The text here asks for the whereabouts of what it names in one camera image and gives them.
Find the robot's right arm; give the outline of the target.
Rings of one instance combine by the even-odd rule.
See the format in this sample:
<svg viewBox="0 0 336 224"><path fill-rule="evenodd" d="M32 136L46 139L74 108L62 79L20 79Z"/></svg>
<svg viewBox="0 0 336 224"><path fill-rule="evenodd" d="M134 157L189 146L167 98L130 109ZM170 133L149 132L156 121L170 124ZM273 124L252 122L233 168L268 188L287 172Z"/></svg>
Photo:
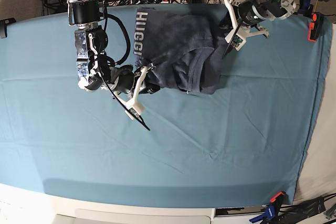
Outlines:
<svg viewBox="0 0 336 224"><path fill-rule="evenodd" d="M147 62L138 70L124 64L130 54L130 38L122 21L108 14L105 0L67 0L67 4L69 25L78 27L75 46L79 88L90 92L108 90L128 112L141 114L144 108L138 96L148 91L145 77L154 64ZM119 25L127 46L124 56L118 61L107 56L105 51L108 35L106 26L99 25L99 22L108 19Z"/></svg>

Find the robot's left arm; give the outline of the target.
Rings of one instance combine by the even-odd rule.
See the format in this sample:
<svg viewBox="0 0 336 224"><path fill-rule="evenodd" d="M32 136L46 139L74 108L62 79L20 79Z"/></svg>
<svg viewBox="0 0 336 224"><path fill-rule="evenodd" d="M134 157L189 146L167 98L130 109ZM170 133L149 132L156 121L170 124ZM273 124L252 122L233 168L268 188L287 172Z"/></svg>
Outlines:
<svg viewBox="0 0 336 224"><path fill-rule="evenodd" d="M227 31L225 39L235 48L243 46L249 37L262 35L268 38L268 29L260 23L286 19L296 9L295 0L222 1L228 11L223 20L223 28Z"/></svg>

